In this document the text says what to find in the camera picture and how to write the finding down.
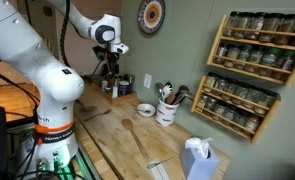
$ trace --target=white tissue box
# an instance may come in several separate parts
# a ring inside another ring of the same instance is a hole
[[[187,180],[210,180],[215,173],[219,159],[214,150],[209,147],[210,157],[204,159],[195,148],[184,149],[180,162]]]

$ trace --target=shelf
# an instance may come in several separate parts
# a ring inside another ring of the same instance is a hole
[[[218,30],[217,30],[217,33],[216,33],[216,36],[215,36],[211,51],[210,51],[209,56],[208,56],[207,65],[215,66],[215,67],[226,69],[226,70],[233,71],[233,72],[236,72],[236,73],[244,74],[244,75],[255,77],[255,78],[258,78],[258,79],[265,80],[265,81],[274,82],[274,83],[281,84],[281,85],[284,85],[284,86],[287,86],[287,87],[291,87],[292,83],[295,81],[295,67],[293,68],[292,71],[285,71],[285,70],[281,70],[281,69],[278,69],[278,68],[267,67],[267,66],[264,66],[264,65],[261,65],[261,64],[255,64],[255,63],[250,63],[250,62],[246,62],[246,61],[239,61],[237,59],[232,59],[232,58],[228,58],[228,57],[221,57],[221,56],[217,56],[216,54],[217,54],[219,44],[221,42],[254,44],[254,45],[275,47],[275,48],[281,48],[281,49],[285,49],[285,50],[293,50],[293,51],[295,51],[295,46],[277,45],[277,44],[274,44],[274,43],[263,43],[263,42],[259,42],[259,41],[255,41],[255,40],[235,39],[234,37],[222,36],[223,29],[232,29],[232,30],[237,30],[237,31],[253,31],[253,32],[268,33],[268,34],[275,34],[275,35],[277,34],[277,35],[284,35],[284,36],[295,36],[295,33],[253,30],[253,29],[226,28],[227,20],[228,20],[228,16],[223,16],[223,18],[221,20],[221,23],[219,24],[219,27],[218,27]],[[253,66],[256,66],[256,67],[269,69],[269,70],[272,70],[272,71],[277,71],[277,72],[280,72],[280,73],[283,73],[283,74],[288,74],[288,77],[287,77],[286,80],[277,80],[277,79],[273,79],[273,78],[266,77],[266,76],[260,76],[260,75],[255,74],[255,73],[250,73],[250,72],[247,72],[247,71],[235,69],[235,68],[227,68],[227,67],[225,67],[223,65],[215,64],[213,62],[213,60],[215,58],[227,59],[227,60],[234,61],[234,62],[240,62],[240,63],[243,63],[243,64],[250,64],[250,65],[253,65]]]
[[[214,55],[214,58],[227,59],[227,60],[238,62],[238,63],[241,63],[241,64],[245,64],[245,65],[248,64],[248,65],[252,65],[252,66],[256,66],[256,67],[260,67],[260,68],[264,68],[264,69],[269,69],[269,70],[272,70],[272,71],[281,72],[281,73],[284,73],[284,74],[290,74],[291,73],[291,71],[286,71],[286,70],[283,70],[283,69],[278,69],[278,68],[274,68],[274,67],[270,67],[270,66],[264,66],[264,65],[261,65],[261,64],[251,63],[251,62],[247,62],[247,61],[242,61],[242,60],[239,60],[239,59],[229,58],[229,57],[225,57],[225,56]]]
[[[277,45],[274,43],[263,43],[263,42],[259,42],[259,41],[248,40],[248,39],[235,39],[233,37],[227,37],[227,36],[221,36],[220,39],[227,40],[227,41],[234,41],[234,42],[238,42],[238,43],[255,44],[255,45],[260,45],[260,46],[268,46],[268,47],[289,49],[289,50],[295,51],[295,46]]]
[[[212,111],[209,111],[208,109],[201,108],[201,107],[198,107],[198,106],[197,106],[196,111],[195,111],[196,113],[198,113],[198,114],[200,114],[200,115],[206,117],[208,120],[213,121],[213,122],[215,122],[216,124],[219,124],[219,125],[223,126],[223,127],[226,128],[226,129],[228,129],[228,130],[230,130],[230,131],[232,131],[232,132],[234,132],[234,133],[240,135],[240,136],[243,137],[243,138],[246,138],[246,139],[249,139],[249,140],[250,140],[252,137],[251,137],[251,136],[248,136],[248,135],[246,135],[246,134],[244,134],[244,133],[242,133],[241,131],[236,131],[236,130],[233,129],[231,126],[225,125],[225,124],[222,123],[221,121],[213,119],[211,116],[208,116],[208,115],[204,114],[202,111],[207,111],[207,112],[209,112],[209,113],[211,113],[211,114],[214,114],[214,115],[218,116],[219,118],[224,119],[225,121],[229,122],[230,124],[236,125],[237,127],[241,128],[241,129],[243,129],[243,130],[245,130],[246,132],[249,132],[250,134],[255,134],[255,132],[249,131],[249,130],[245,129],[244,127],[239,126],[238,124],[234,123],[233,121],[230,121],[229,119],[226,119],[226,118],[224,118],[223,116],[220,116],[219,114],[216,114],[216,113],[214,113],[214,112],[212,112]]]
[[[257,104],[257,103],[250,102],[250,101],[248,101],[248,100],[246,100],[246,99],[239,98],[239,97],[237,97],[237,96],[235,96],[235,95],[233,95],[233,94],[229,94],[229,93],[226,93],[226,92],[224,92],[224,91],[218,90],[218,89],[216,89],[216,88],[212,88],[212,87],[206,86],[206,85],[205,85],[206,79],[207,79],[207,76],[203,76],[203,77],[201,78],[201,80],[200,80],[200,83],[199,83],[199,86],[198,86],[198,89],[197,89],[197,93],[196,93],[196,96],[195,96],[195,99],[194,99],[194,103],[193,103],[192,108],[191,108],[191,112],[195,112],[195,113],[197,113],[197,114],[200,114],[200,115],[206,117],[207,119],[209,119],[209,120],[215,122],[216,124],[219,124],[219,125],[223,126],[224,128],[229,129],[229,130],[232,131],[233,133],[236,133],[236,134],[240,135],[240,136],[243,137],[243,138],[249,139],[251,144],[255,144],[255,143],[258,141],[258,139],[259,139],[259,137],[261,136],[261,134],[263,133],[263,131],[267,128],[267,125],[269,124],[269,122],[270,122],[272,116],[274,115],[274,113],[276,112],[278,106],[280,105],[280,97],[277,97],[277,98],[276,98],[276,100],[275,100],[274,104],[272,105],[272,107],[267,108],[267,107],[261,106],[261,105],[259,105],[259,104]],[[254,106],[258,106],[258,107],[260,107],[260,108],[263,108],[263,109],[265,109],[265,110],[267,111],[267,114],[265,114],[265,115],[260,115],[260,114],[257,114],[256,112],[254,112],[252,109],[249,109],[249,108],[243,107],[242,105],[235,105],[235,104],[233,104],[233,103],[230,102],[230,101],[225,101],[225,100],[223,100],[220,96],[214,95],[214,94],[212,94],[211,92],[206,92],[206,91],[204,91],[204,88],[210,88],[210,89],[212,89],[212,90],[215,90],[215,91],[218,91],[218,92],[220,92],[220,93],[226,94],[226,95],[228,95],[228,96],[230,96],[230,97],[232,97],[232,98],[237,98],[237,99],[239,99],[239,100],[242,100],[242,101],[248,102],[248,103],[250,103],[250,104],[252,104],[252,105],[254,105]],[[221,115],[218,115],[218,114],[216,114],[216,113],[214,113],[214,112],[212,112],[212,111],[210,111],[210,110],[208,110],[208,109],[206,109],[206,108],[203,108],[203,107],[199,106],[198,103],[199,103],[199,101],[200,101],[200,98],[201,98],[201,95],[202,95],[202,94],[206,94],[206,95],[211,96],[211,97],[213,97],[213,98],[215,98],[215,99],[219,99],[219,100],[222,100],[222,101],[224,101],[224,102],[226,102],[226,103],[232,104],[232,105],[234,105],[234,106],[236,106],[236,107],[238,107],[238,108],[241,108],[241,109],[243,109],[243,110],[245,110],[245,111],[247,111],[247,112],[249,112],[249,113],[251,113],[251,114],[259,115],[259,116],[261,117],[261,123],[260,123],[258,129],[257,129],[255,132],[249,131],[249,130],[245,129],[244,127],[238,125],[237,123],[235,123],[235,122],[233,122],[233,121],[230,121],[230,120],[228,120],[228,119],[222,117]],[[230,122],[231,124],[233,124],[233,125],[235,125],[235,126],[238,126],[238,127],[241,128],[242,130],[245,130],[246,132],[249,132],[249,133],[251,133],[252,135],[251,135],[251,136],[248,136],[248,135],[246,135],[246,134],[243,134],[243,133],[240,132],[240,131],[236,131],[236,130],[234,130],[232,127],[223,124],[221,121],[214,120],[211,116],[208,116],[208,115],[204,114],[202,111],[206,111],[206,112],[208,112],[208,113],[210,113],[210,114],[215,114],[215,115],[218,116],[219,118],[224,119],[224,120],[226,120],[227,122]]]

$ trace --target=sage green wall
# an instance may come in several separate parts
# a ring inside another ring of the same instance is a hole
[[[208,67],[206,61],[224,14],[232,10],[290,13],[295,12],[295,0],[165,0],[163,26],[149,36],[137,25],[140,2],[123,1],[122,38],[130,52],[121,59],[123,72],[136,75],[134,88],[139,98],[157,105],[157,81],[170,81],[176,89],[185,84],[195,93],[201,75],[209,71],[277,90],[282,103],[256,145],[190,113],[188,100],[180,105],[176,122],[197,136],[212,137],[211,144],[231,158],[225,179],[294,179],[295,83],[292,88],[281,87]],[[143,87],[145,73],[153,77],[150,89]]]

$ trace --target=small bowl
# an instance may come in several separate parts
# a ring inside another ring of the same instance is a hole
[[[141,115],[142,117],[151,117],[156,112],[156,108],[151,104],[139,104],[137,106],[137,109],[150,111],[150,113],[144,113],[143,111],[137,111],[138,114]]]

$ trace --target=wall outlet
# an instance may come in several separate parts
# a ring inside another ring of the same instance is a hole
[[[148,88],[148,89],[150,88],[151,78],[152,78],[151,75],[149,75],[149,74],[145,74],[144,86],[145,86],[146,88]]]

